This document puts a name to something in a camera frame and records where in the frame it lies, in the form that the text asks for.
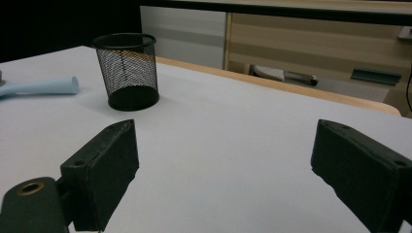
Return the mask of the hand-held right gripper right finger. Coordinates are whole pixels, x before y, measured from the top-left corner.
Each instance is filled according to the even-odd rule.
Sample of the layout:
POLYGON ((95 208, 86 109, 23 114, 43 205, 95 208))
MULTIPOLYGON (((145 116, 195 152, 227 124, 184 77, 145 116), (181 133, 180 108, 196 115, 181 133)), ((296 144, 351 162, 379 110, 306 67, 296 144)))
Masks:
POLYGON ((412 224, 412 160, 330 120, 318 121, 312 171, 371 233, 412 224))

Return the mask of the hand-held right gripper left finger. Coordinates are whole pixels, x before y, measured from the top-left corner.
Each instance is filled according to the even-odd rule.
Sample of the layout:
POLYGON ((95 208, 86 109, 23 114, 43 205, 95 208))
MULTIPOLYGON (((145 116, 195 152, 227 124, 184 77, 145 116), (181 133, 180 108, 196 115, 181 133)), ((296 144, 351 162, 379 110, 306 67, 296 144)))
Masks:
POLYGON ((103 231, 139 168, 132 119, 111 124, 61 166, 78 231, 103 231))

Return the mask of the light blue hairbrush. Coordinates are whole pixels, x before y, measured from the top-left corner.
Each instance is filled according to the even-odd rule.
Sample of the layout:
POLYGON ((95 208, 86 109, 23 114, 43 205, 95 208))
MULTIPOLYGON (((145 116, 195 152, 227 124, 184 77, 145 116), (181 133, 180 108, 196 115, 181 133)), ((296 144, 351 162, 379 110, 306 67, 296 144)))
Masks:
POLYGON ((79 91, 79 81, 75 76, 27 83, 0 81, 0 99, 19 95, 76 95, 79 91))

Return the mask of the dark flat panel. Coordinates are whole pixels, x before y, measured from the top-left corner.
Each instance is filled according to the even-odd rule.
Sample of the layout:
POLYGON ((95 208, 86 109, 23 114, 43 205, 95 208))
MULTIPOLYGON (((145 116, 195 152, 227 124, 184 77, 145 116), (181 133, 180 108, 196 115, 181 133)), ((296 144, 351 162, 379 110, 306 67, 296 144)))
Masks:
POLYGON ((351 78, 364 82, 396 85, 401 78, 401 74, 356 68, 353 70, 351 78))

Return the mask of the black mesh pen holder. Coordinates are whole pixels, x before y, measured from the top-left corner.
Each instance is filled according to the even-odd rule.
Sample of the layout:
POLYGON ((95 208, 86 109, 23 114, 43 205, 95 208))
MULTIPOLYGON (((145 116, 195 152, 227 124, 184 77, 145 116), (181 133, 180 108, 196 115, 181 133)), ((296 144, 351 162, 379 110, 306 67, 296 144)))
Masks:
POLYGON ((116 33, 95 38, 108 104, 118 111, 140 111, 159 100, 152 35, 116 33))

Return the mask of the grey chair leg with caster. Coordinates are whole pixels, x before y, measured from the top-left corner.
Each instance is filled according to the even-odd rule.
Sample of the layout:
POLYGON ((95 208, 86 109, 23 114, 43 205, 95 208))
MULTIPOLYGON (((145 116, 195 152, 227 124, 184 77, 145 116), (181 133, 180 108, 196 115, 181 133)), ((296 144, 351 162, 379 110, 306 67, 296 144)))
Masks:
POLYGON ((294 80, 297 82, 308 83, 312 86, 316 86, 319 81, 316 76, 300 74, 291 71, 285 71, 281 69, 275 69, 259 65, 250 66, 250 74, 256 77, 269 79, 277 82, 285 82, 286 80, 294 80))

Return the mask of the beige wooden cabinet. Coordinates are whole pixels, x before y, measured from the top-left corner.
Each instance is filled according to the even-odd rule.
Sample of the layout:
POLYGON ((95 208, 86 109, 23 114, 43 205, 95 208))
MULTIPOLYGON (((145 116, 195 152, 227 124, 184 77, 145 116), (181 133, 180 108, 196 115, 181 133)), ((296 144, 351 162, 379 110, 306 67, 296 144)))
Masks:
POLYGON ((355 81, 389 92, 384 102, 412 118, 412 40, 399 40, 398 25, 229 14, 224 68, 250 64, 351 83, 354 69, 401 74, 396 85, 355 81))

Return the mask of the white cabinet panel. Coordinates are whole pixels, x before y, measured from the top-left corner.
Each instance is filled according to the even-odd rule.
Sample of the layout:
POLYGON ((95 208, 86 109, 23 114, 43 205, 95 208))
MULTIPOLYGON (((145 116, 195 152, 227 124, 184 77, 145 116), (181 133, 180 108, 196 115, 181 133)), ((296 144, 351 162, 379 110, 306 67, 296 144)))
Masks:
POLYGON ((142 6, 142 29, 158 56, 222 69, 225 13, 142 6))

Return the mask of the white wall box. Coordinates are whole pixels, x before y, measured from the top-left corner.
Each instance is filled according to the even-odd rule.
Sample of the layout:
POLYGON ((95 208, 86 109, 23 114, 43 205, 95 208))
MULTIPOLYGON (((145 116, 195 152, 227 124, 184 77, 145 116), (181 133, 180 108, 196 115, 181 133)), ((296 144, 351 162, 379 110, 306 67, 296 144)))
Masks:
POLYGON ((412 40, 412 26, 403 26, 397 37, 399 40, 412 40))

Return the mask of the black metal rail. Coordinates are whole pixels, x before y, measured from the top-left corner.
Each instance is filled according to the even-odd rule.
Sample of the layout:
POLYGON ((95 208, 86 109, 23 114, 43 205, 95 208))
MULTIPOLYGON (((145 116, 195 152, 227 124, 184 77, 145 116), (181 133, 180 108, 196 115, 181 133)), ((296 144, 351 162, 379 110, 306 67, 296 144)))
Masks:
POLYGON ((412 1, 137 0, 139 6, 412 26, 412 1))

